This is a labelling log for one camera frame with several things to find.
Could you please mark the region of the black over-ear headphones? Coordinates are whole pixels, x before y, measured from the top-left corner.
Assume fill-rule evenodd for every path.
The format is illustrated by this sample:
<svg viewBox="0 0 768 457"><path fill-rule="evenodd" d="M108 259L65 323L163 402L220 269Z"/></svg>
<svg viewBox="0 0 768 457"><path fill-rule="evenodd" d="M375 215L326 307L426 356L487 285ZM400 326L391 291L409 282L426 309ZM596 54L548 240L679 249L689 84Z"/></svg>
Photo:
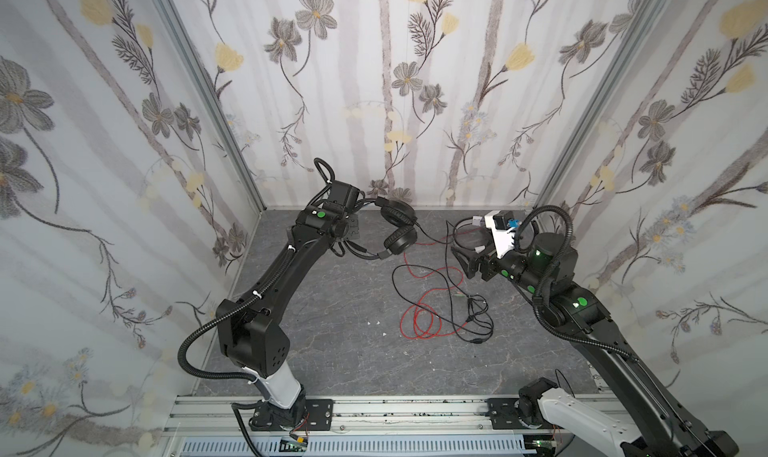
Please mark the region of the black over-ear headphones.
<svg viewBox="0 0 768 457"><path fill-rule="evenodd" d="M342 246L352 255L363 260L385 260L392 255L402 254L418 240L417 216L415 210L406 202L390 200L385 197L367 197L360 199L353 207L355 212L367 205L375 205L385 221L395 227L395 230L385 238L384 249L371 252L367 248L349 239L342 241Z"/></svg>

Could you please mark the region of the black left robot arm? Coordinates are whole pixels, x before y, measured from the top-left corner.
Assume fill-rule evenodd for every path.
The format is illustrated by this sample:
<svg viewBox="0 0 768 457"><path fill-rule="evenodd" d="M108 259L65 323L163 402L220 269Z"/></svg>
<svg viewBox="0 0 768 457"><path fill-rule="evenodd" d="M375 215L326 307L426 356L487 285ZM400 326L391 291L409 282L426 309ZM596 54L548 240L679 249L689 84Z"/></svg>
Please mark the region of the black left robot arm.
<svg viewBox="0 0 768 457"><path fill-rule="evenodd" d="M267 271L236 301L224 301L217 317L220 350L262 393L261 424L297 427L306 415L306 393L287 363L290 340L280 327L293 294L317 260L345 236L358 188L334 181L328 195L309 203L287 230L287 242Z"/></svg>

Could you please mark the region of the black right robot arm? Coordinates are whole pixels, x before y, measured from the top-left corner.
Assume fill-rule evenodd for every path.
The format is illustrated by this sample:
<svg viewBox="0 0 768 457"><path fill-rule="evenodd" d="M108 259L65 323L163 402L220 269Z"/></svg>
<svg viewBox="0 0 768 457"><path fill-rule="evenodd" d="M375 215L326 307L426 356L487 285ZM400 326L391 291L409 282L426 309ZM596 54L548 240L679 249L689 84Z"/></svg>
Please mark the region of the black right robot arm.
<svg viewBox="0 0 768 457"><path fill-rule="evenodd" d="M503 256L452 250L469 278L497 275L529 295L534 316L551 335L569 342L598 372L627 411L622 424L539 379L521 390L524 419L570 431L607 456L735 456L738 444L688 411L632 349L607 307L573 280L577 251L567 235L545 232L529 247Z"/></svg>

